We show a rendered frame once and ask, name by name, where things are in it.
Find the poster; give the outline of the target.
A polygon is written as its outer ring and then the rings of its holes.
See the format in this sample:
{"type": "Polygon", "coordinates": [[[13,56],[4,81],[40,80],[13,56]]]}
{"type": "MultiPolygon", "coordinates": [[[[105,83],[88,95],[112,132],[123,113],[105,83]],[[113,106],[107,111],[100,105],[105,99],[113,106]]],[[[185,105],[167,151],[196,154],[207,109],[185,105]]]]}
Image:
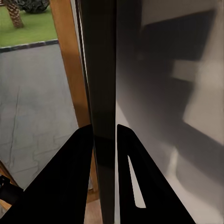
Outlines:
{"type": "Polygon", "coordinates": [[[75,0],[103,224],[115,217],[117,0],[75,0]]]}

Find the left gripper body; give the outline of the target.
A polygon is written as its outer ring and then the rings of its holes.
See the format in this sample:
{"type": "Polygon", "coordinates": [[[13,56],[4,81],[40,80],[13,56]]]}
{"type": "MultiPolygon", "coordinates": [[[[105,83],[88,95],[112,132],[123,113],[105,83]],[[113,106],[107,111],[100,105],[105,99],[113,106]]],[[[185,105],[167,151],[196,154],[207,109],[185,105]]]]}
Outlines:
{"type": "Polygon", "coordinates": [[[18,199],[19,197],[23,194],[24,189],[16,186],[12,192],[9,194],[6,202],[13,205],[18,199]]]}

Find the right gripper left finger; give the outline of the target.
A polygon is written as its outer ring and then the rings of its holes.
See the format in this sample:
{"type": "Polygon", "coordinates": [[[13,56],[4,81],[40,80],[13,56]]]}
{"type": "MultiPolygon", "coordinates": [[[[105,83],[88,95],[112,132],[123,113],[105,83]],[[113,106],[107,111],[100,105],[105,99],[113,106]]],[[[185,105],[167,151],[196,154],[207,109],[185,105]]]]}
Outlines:
{"type": "Polygon", "coordinates": [[[92,124],[75,131],[0,224],[84,224],[93,142],[92,124]]]}

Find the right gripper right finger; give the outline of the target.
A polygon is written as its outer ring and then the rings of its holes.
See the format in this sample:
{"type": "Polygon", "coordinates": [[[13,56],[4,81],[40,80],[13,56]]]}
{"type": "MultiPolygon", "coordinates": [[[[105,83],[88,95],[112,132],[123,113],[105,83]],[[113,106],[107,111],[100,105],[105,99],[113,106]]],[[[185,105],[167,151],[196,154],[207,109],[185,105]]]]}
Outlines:
{"type": "Polygon", "coordinates": [[[117,125],[120,224],[196,224],[135,134],[117,125]],[[135,205],[130,157],[146,208],[135,205]]]}

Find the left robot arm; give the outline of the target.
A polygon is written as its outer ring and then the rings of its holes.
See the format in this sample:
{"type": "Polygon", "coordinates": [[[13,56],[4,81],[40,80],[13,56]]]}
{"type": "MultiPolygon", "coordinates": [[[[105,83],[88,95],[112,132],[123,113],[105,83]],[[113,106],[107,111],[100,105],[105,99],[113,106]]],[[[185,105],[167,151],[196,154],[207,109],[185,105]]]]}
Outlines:
{"type": "Polygon", "coordinates": [[[13,205],[23,194],[24,189],[10,183],[10,179],[0,173],[0,199],[13,205]]]}

